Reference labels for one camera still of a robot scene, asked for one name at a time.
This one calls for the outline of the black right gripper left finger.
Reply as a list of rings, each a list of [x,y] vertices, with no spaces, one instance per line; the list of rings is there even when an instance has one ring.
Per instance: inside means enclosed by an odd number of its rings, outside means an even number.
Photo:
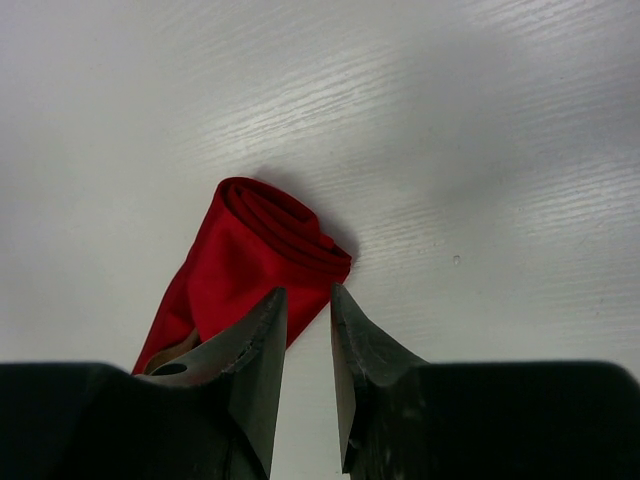
[[[132,375],[103,363],[1,367],[5,479],[266,479],[286,349],[276,288],[195,349]]]

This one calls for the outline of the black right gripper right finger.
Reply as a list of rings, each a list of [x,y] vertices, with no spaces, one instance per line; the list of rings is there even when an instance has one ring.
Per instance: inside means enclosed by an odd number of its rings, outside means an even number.
[[[430,363],[331,291],[342,471],[353,479],[635,479],[639,384],[602,361]]]

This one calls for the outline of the red cloth napkin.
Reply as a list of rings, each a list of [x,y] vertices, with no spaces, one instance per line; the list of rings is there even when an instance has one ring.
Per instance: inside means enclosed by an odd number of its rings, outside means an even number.
[[[200,344],[242,319],[269,291],[288,297],[293,343],[348,277],[351,256],[317,215],[267,183],[231,177],[217,187],[186,259],[171,280],[133,367],[197,329]]]

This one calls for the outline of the dark wooden spoon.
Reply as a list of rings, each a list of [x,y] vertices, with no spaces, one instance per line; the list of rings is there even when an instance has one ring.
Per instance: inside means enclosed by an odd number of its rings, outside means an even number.
[[[190,352],[200,344],[200,336],[197,329],[193,329],[191,333],[181,342],[158,351],[150,357],[144,366],[142,373],[149,375],[157,368],[164,364],[175,360],[176,358]]]

